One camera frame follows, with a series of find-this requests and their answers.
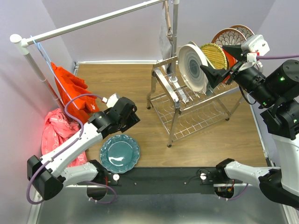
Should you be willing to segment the orange plate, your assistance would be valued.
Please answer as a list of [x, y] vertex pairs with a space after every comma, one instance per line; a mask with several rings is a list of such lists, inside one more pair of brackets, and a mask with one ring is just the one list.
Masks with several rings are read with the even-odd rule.
[[[236, 59], [233, 56], [231, 56], [228, 52], [226, 52], [225, 50], [223, 50], [223, 51], [224, 51], [224, 54], [226, 56], [227, 71], [229, 71], [233, 67], [233, 65], [236, 63]], [[229, 79], [230, 79], [230, 75], [226, 72], [226, 77], [222, 81], [222, 83], [226, 84], [226, 85], [230, 84]]]

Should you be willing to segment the woven bamboo plate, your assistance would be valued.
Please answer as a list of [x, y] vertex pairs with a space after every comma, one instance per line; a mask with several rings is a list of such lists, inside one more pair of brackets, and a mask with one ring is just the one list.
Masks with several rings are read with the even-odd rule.
[[200, 49], [216, 69], [227, 68], [227, 59], [220, 46], [214, 43], [206, 43], [200, 46]]

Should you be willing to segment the teal scalloped plate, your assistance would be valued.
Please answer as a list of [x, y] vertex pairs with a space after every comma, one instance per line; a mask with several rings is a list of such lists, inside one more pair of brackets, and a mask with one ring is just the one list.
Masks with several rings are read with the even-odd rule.
[[100, 149], [102, 166], [113, 174], [130, 171], [140, 158], [140, 146], [128, 135], [115, 135], [109, 138]]

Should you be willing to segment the large floral plate brown rim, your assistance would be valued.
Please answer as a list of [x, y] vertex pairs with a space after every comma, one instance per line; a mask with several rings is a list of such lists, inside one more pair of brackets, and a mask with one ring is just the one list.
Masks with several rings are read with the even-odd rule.
[[234, 28], [234, 29], [240, 31], [245, 36], [246, 39], [248, 39], [254, 35], [254, 32], [249, 27], [242, 25], [242, 24], [236, 24], [236, 25], [231, 26], [230, 28]]

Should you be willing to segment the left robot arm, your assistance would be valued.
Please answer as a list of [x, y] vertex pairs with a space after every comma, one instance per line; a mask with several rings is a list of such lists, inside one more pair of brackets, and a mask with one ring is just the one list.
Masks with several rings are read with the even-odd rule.
[[40, 158], [33, 155], [27, 160], [28, 188], [34, 187], [42, 201], [52, 199], [69, 185], [104, 185], [107, 170], [96, 160], [74, 167], [69, 164], [95, 143], [116, 132], [123, 133], [140, 121], [135, 103], [126, 97], [114, 94], [106, 105], [106, 110], [93, 113], [62, 145]]

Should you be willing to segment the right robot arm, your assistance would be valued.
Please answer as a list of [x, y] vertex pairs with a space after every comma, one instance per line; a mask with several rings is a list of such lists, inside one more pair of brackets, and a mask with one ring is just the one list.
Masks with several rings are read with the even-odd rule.
[[265, 76], [245, 58], [248, 48], [225, 45], [237, 63], [230, 69], [201, 69], [213, 87], [236, 82], [242, 94], [249, 94], [262, 109], [261, 117], [276, 144], [279, 167], [255, 168], [233, 159], [220, 162], [208, 177], [225, 183], [239, 180], [255, 186], [271, 201], [299, 206], [299, 61], [297, 55], [283, 56], [284, 62]]

